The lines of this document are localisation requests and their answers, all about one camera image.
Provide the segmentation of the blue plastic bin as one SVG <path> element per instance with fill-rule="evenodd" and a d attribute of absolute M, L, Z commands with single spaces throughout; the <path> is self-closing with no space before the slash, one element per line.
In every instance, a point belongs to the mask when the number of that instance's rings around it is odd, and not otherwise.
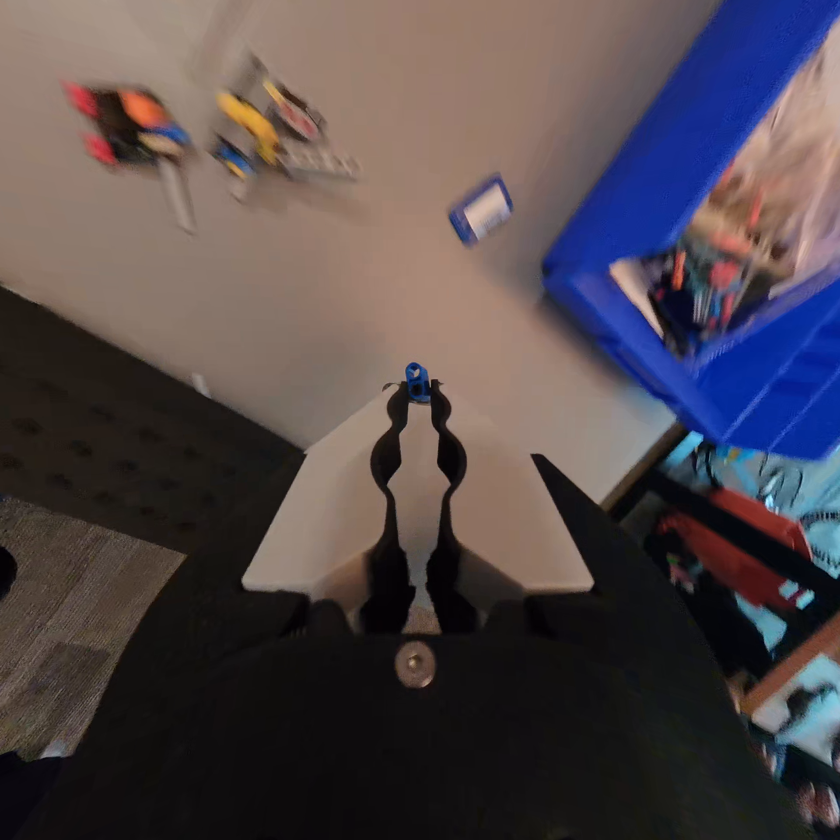
<path fill-rule="evenodd" d="M 685 358 L 610 276 L 676 243 L 838 2 L 723 2 L 542 263 L 549 297 L 689 430 L 793 459 L 838 450 L 838 263 Z"/>

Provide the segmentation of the red and black lego assembly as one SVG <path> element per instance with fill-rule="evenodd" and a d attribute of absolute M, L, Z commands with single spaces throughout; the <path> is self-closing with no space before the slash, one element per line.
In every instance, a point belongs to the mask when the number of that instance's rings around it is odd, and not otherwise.
<path fill-rule="evenodd" d="M 93 87 L 73 81 L 60 86 L 89 126 L 81 138 L 87 156 L 112 171 L 155 174 L 177 227 L 194 235 L 196 217 L 186 177 L 193 141 L 163 101 L 136 86 Z"/>

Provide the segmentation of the blue and black lego piece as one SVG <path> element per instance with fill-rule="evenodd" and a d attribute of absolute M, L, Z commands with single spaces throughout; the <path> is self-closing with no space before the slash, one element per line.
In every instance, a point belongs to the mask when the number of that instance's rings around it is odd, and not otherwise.
<path fill-rule="evenodd" d="M 208 152 L 226 174 L 231 196 L 245 203 L 258 179 L 357 182 L 361 167 L 336 150 L 327 123 L 308 100 L 275 78 L 254 53 L 215 96 Z"/>

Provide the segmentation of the dark perforated panel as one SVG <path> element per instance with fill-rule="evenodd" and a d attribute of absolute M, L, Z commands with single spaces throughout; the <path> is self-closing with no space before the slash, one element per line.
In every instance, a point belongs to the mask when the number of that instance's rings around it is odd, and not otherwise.
<path fill-rule="evenodd" d="M 1 490 L 187 554 L 299 447 L 2 288 Z"/>

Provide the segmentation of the clear lego parts bag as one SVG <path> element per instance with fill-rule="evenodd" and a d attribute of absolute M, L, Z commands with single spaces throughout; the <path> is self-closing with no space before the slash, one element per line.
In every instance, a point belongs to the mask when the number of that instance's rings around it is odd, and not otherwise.
<path fill-rule="evenodd" d="M 678 358 L 751 320 L 839 249 L 839 24 L 787 84 L 674 245 L 610 276 Z"/>

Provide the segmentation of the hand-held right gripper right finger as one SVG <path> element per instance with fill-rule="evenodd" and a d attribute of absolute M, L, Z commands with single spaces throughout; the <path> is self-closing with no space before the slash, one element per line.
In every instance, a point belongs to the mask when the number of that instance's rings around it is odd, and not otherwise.
<path fill-rule="evenodd" d="M 430 386 L 447 481 L 427 593 L 444 634 L 471 634 L 504 602 L 591 592 L 592 573 L 529 452 L 441 382 Z"/>

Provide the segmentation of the blue lego tile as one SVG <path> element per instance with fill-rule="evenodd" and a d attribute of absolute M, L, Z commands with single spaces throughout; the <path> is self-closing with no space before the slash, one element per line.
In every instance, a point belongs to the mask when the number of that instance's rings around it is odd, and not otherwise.
<path fill-rule="evenodd" d="M 471 248 L 511 217 L 514 204 L 501 173 L 488 176 L 448 210 L 458 241 Z"/>

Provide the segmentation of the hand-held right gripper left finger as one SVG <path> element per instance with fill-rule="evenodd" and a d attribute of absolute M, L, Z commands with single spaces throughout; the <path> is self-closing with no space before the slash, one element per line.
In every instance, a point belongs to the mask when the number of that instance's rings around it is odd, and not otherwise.
<path fill-rule="evenodd" d="M 402 465 L 406 384 L 311 446 L 241 583 L 336 602 L 368 634 L 398 634 L 415 597 L 389 487 Z"/>

